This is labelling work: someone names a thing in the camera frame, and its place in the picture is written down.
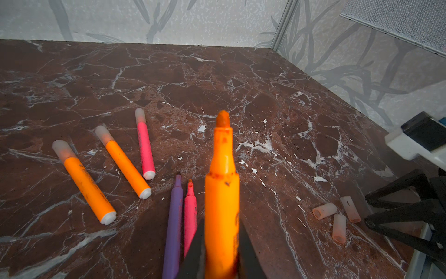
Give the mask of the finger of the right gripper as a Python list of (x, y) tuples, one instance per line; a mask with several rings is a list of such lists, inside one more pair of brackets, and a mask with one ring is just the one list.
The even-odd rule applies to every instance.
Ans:
[[(383, 210), (364, 219), (367, 227), (426, 254), (441, 264), (446, 263), (446, 211), (437, 199), (416, 203), (378, 200), (373, 204)], [(425, 240), (416, 233), (426, 224), (433, 229), (433, 239)]]
[(372, 205), (375, 208), (396, 209), (405, 206), (408, 203), (384, 201), (381, 200), (381, 198), (401, 191), (403, 189), (408, 189), (410, 187), (415, 188), (421, 200), (430, 198), (429, 179), (426, 177), (426, 174), (422, 170), (415, 169), (412, 172), (388, 184), (387, 186), (370, 192), (365, 196), (365, 199), (368, 204)]

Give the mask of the orange highlighter pair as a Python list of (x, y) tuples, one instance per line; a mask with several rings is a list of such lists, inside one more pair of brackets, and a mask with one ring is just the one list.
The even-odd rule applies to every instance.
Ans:
[(98, 126), (95, 129), (95, 133), (138, 197), (143, 200), (148, 199), (152, 195), (150, 186), (148, 186), (147, 182), (120, 148), (108, 129), (105, 126)]

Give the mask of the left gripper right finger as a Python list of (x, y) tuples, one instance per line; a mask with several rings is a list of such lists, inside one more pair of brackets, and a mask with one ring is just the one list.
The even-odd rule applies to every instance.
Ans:
[(257, 254), (243, 223), (239, 229), (239, 279), (266, 279)]

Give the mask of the translucent pen cap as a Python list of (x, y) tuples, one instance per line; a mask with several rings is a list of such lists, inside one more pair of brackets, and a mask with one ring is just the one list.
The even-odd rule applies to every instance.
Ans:
[(346, 223), (347, 219), (345, 216), (340, 214), (334, 215), (332, 238), (339, 244), (346, 243)]
[(336, 212), (337, 207), (333, 203), (326, 203), (312, 210), (312, 213), (317, 220), (321, 220), (328, 216), (334, 215)]

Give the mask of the purple highlighter pen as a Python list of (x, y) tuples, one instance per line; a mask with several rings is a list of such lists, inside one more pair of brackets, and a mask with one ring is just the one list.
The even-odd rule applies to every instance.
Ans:
[(162, 279), (174, 279), (180, 266), (183, 189), (181, 173), (175, 176), (171, 191)]

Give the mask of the translucent pen cap lowest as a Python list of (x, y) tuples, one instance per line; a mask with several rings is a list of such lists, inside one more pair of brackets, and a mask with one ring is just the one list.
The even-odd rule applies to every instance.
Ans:
[(359, 223), (361, 221), (360, 214), (351, 198), (351, 196), (343, 196), (340, 199), (347, 217), (352, 223)]

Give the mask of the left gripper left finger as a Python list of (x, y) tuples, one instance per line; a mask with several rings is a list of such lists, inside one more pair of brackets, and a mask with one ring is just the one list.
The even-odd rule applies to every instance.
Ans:
[(206, 247), (204, 240), (204, 220), (198, 224), (189, 251), (180, 266), (178, 279), (204, 279), (206, 273)]

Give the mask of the pink highlighter pair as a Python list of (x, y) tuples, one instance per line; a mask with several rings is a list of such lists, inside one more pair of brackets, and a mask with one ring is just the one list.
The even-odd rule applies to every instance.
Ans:
[(139, 150), (142, 162), (142, 174), (145, 180), (153, 180), (156, 171), (149, 139), (148, 127), (146, 124), (145, 112), (142, 108), (135, 110), (135, 119), (137, 124)]

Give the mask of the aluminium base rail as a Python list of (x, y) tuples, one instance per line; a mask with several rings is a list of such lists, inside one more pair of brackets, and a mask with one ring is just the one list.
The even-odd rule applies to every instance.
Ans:
[(405, 279), (444, 279), (446, 265), (414, 250)]

